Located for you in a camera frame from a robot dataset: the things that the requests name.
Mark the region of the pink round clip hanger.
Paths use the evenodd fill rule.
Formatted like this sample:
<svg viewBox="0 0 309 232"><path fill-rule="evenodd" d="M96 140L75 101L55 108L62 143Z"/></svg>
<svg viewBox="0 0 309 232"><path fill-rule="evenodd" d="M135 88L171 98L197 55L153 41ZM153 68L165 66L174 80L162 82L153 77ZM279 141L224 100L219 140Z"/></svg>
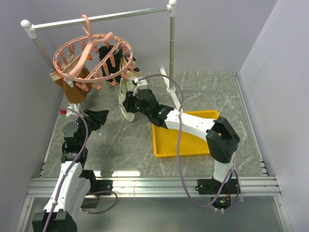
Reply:
<svg viewBox="0 0 309 232"><path fill-rule="evenodd" d="M108 79L113 79L109 85L115 86L117 84L115 77L124 73L132 63L132 47L127 41L115 36L112 32L94 33L89 18L82 15L82 19L84 20L85 34L65 42L55 52L53 57L55 70L53 72L70 87L73 87L73 82L76 82L76 86L83 90L88 90L86 83L91 83L92 87L102 90L103 83ZM102 46L109 48L110 45L113 45L113 48L100 61L98 49ZM129 61L118 72L109 74L106 60L110 59L112 66L115 67L113 52L117 48L122 48L123 56L127 56ZM104 68L107 76L103 77L101 67Z"/></svg>

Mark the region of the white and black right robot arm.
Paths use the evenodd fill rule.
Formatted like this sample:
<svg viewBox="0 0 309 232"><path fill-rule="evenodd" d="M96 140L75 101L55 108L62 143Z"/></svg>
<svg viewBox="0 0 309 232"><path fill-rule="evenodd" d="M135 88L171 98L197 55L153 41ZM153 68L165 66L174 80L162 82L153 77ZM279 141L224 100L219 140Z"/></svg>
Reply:
<svg viewBox="0 0 309 232"><path fill-rule="evenodd" d="M142 113L157 127L186 132L204 140L215 159L213 189L218 193L229 189L232 175L229 171L240 137L225 117L208 119L180 113L173 107L160 104L149 89L139 90L136 94L128 91L120 105L127 113Z"/></svg>

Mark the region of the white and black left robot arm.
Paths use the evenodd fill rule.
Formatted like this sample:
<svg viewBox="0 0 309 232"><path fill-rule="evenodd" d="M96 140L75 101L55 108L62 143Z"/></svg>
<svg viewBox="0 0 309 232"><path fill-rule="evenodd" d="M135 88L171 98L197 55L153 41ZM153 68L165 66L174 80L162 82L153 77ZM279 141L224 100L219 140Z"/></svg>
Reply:
<svg viewBox="0 0 309 232"><path fill-rule="evenodd" d="M78 119L63 127L60 174L51 197L43 212L32 219L35 232L75 232L77 217L86 194L97 190L92 170L85 170L88 150L86 142L93 131L106 122L108 110L84 110Z"/></svg>

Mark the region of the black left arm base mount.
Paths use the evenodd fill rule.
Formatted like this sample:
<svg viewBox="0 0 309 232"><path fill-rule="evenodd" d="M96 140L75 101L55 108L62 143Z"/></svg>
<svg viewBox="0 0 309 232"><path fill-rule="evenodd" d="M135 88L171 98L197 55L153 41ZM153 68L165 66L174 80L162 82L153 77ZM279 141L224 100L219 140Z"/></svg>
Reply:
<svg viewBox="0 0 309 232"><path fill-rule="evenodd" d="M95 185L90 188L90 191L86 194L82 206L82 209L96 209L102 196L111 196L113 189L113 181L97 180Z"/></svg>

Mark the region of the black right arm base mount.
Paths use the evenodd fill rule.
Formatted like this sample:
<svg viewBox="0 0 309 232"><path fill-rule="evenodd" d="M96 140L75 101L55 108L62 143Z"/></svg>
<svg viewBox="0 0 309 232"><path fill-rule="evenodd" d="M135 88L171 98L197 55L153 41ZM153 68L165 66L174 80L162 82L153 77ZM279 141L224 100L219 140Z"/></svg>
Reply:
<svg viewBox="0 0 309 232"><path fill-rule="evenodd" d="M213 178L198 179L195 190L199 193L199 195L215 195L217 194L220 186L221 183ZM215 210L221 210L221 212L224 212L226 209L235 204L235 201L232 200L232 195L235 195L235 200L237 200L240 194L241 188L238 180L230 177L223 185L219 197L214 201L212 207Z"/></svg>

